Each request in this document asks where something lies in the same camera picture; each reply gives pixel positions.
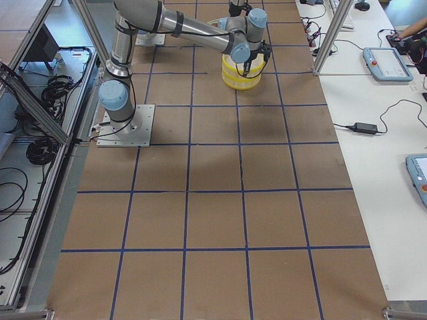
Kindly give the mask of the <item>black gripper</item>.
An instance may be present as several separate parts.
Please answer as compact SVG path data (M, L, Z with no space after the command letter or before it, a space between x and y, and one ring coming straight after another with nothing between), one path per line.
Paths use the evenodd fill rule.
M244 62L244 72L250 72L252 61L256 60L259 55L262 56L262 59L264 62L262 65L262 71L263 71L265 65L268 63L270 59L271 52L272 52L272 46L266 43L265 40L261 41L260 46L256 50L252 50L250 53L249 59Z

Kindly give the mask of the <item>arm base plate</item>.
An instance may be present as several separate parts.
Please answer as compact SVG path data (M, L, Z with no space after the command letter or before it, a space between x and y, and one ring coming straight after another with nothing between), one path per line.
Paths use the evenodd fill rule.
M107 111L103 122L109 124L100 127L97 138L98 147L149 147L155 113L155 105L136 105L136 112L128 125L116 123L110 119Z
M141 31L137 34L135 41L136 46L142 47L154 47L163 46L165 44L165 35L157 33L142 33Z

